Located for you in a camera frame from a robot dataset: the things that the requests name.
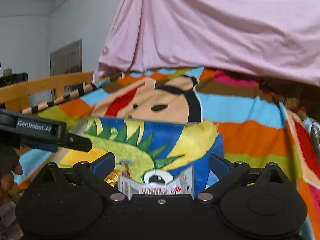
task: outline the silver bolt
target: silver bolt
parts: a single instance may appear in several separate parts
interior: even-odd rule
[[[162,204],[165,203],[165,200],[164,200],[164,199],[159,199],[159,200],[158,200],[158,203],[162,205]]]
[[[115,201],[115,202],[118,202],[118,201],[122,201],[125,199],[125,194],[122,194],[122,193],[113,193],[111,196],[110,196],[110,199],[112,201]]]
[[[198,195],[198,199],[202,201],[209,201],[213,199],[213,196],[210,193],[203,192]]]

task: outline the black pupil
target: black pupil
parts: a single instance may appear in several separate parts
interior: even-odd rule
[[[153,107],[151,107],[151,110],[154,112],[159,112],[161,110],[164,110],[168,107],[168,105],[155,105]]]
[[[157,183],[161,183],[161,184],[165,184],[164,179],[162,179],[160,176],[158,175],[152,175],[149,179],[148,179],[148,183],[151,182],[157,182]]]

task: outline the gold foil wrapper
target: gold foil wrapper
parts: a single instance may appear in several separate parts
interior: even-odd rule
[[[121,174],[121,171],[113,170],[108,176],[105,177],[104,181],[112,187],[115,187],[119,181],[119,175]]]

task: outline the wall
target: wall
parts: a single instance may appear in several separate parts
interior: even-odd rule
[[[46,34],[52,0],[0,0],[0,74],[27,72],[29,80],[42,78],[48,66]],[[47,100],[45,93],[32,103]]]
[[[82,39],[82,70],[97,68],[120,0],[54,0],[48,24],[48,54]]]

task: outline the wooden bed frame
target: wooden bed frame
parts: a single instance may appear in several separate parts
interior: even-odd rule
[[[6,109],[21,111],[30,106],[29,95],[45,90],[54,90],[55,99],[64,95],[64,88],[71,85],[92,83],[93,72],[71,73],[21,82],[0,88],[0,104]]]

